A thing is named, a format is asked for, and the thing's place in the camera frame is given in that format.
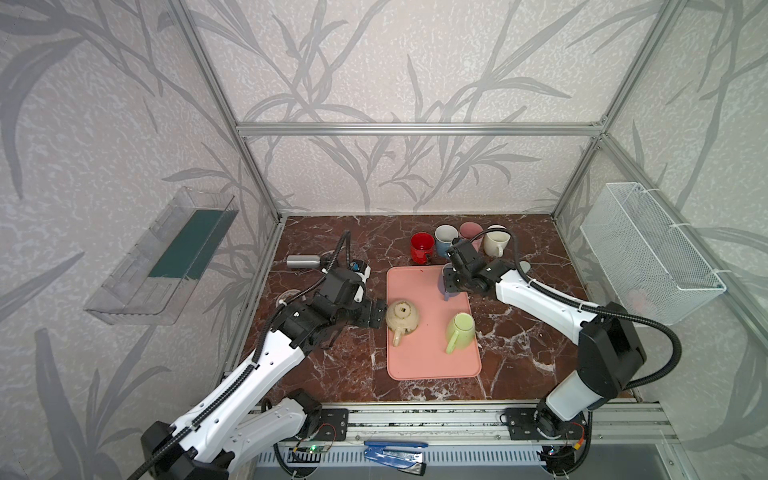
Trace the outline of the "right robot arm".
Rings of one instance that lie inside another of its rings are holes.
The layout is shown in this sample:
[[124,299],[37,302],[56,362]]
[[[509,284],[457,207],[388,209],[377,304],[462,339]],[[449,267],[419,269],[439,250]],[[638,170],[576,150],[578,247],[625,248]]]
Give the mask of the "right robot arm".
[[[487,261],[466,239],[453,240],[447,258],[450,266],[442,279],[446,291],[493,296],[543,321],[577,347],[577,368],[537,404],[534,419],[547,437],[556,437],[562,425],[622,392],[666,377],[682,359],[682,343],[670,327],[630,314],[616,303],[601,306],[568,296],[529,277],[518,258]],[[669,360],[640,378],[636,374],[647,354],[638,325],[659,331],[671,344]]]

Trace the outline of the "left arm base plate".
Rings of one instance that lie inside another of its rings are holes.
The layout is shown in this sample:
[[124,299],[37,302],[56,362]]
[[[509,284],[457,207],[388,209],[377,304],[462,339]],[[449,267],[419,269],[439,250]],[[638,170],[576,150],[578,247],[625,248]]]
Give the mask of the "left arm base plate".
[[346,408],[321,408],[310,413],[299,431],[301,439],[344,441],[349,427],[350,411]]

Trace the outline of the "pink mug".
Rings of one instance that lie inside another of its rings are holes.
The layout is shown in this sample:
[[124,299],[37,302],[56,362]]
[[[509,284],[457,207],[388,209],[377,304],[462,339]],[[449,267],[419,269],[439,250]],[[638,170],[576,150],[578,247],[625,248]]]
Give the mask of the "pink mug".
[[471,242],[474,249],[478,252],[482,251],[482,243],[484,235],[482,234],[483,227],[476,222],[464,222],[460,225],[459,234],[462,239]]

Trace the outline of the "white mug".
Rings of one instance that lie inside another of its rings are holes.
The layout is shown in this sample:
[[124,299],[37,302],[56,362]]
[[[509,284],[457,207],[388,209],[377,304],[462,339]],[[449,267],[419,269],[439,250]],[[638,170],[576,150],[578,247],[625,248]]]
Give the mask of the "white mug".
[[492,225],[484,235],[483,250],[489,257],[501,258],[510,240],[511,235],[504,226]]

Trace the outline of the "blue mug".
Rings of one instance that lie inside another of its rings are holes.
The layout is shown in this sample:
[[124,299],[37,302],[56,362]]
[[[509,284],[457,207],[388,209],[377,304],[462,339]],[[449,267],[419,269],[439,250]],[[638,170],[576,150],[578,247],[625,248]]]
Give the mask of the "blue mug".
[[452,225],[443,224],[434,232],[435,252],[439,257],[446,258],[447,250],[452,246],[454,239],[460,236],[459,231]]

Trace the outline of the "red mug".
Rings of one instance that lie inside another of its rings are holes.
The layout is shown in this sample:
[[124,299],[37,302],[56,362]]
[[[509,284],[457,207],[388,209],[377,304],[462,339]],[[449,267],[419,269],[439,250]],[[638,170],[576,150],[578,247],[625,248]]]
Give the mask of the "red mug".
[[427,265],[434,256],[435,240],[426,232],[415,233],[410,239],[411,259],[416,265]]

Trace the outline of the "pink plastic tray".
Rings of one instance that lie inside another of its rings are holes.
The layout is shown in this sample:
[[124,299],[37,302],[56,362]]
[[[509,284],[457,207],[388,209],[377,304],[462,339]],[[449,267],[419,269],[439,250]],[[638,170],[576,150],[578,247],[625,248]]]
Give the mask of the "pink plastic tray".
[[409,301],[420,316],[415,331],[405,335],[398,346],[392,344],[394,332],[387,333],[387,371],[394,380],[470,378],[482,369],[476,341],[446,351],[450,321],[460,313],[469,314],[471,308],[464,292],[444,297],[438,287],[442,277],[439,265],[393,267],[387,272],[387,302]]

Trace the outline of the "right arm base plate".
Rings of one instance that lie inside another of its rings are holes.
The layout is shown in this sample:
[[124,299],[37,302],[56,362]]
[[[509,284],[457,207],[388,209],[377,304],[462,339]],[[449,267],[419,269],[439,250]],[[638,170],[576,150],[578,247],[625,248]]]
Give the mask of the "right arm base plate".
[[499,416],[511,440],[517,441],[581,441],[589,426],[583,413],[569,421],[560,420],[556,415],[541,413],[535,407],[506,408]]

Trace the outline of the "green mug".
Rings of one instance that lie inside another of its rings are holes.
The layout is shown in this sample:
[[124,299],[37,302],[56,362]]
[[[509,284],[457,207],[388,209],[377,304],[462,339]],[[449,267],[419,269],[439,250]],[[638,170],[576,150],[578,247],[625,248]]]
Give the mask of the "green mug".
[[467,348],[475,339],[475,321],[469,313],[458,313],[446,329],[446,354]]

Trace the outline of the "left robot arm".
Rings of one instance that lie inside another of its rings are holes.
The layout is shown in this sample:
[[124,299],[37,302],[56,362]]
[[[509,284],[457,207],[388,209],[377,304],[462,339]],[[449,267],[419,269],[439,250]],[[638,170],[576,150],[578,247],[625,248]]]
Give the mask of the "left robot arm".
[[210,394],[172,423],[141,436],[140,479],[227,479],[274,444],[307,432],[321,405],[303,391],[257,413],[272,387],[313,351],[329,348],[347,327],[381,326],[387,305],[367,294],[371,268],[336,266],[306,291],[281,302],[251,354]]

